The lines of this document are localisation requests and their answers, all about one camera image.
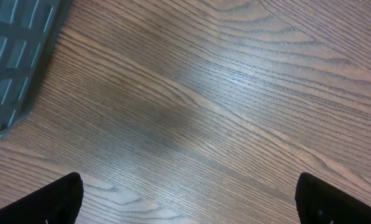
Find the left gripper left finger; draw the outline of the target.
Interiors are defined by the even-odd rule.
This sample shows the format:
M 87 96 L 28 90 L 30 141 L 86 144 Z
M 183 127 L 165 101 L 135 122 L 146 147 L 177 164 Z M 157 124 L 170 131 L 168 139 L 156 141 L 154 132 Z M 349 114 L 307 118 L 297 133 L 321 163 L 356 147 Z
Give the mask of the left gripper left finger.
M 0 209 L 0 224 L 74 224 L 82 206 L 83 182 L 72 172 Z

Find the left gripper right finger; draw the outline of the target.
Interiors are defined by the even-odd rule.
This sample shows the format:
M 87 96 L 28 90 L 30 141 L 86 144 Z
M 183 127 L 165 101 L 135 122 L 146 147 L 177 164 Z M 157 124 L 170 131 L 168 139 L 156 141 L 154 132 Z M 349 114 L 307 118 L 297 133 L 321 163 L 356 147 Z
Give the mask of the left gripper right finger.
M 371 207 L 327 182 L 303 172 L 295 192 L 301 224 L 371 224 Z

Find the grey plastic mesh basket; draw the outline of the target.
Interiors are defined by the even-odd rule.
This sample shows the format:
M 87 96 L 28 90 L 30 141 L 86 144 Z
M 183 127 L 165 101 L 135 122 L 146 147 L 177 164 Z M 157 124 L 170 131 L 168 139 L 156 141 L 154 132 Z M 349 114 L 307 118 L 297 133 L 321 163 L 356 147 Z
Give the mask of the grey plastic mesh basket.
M 31 111 L 71 0 L 0 0 L 0 138 Z

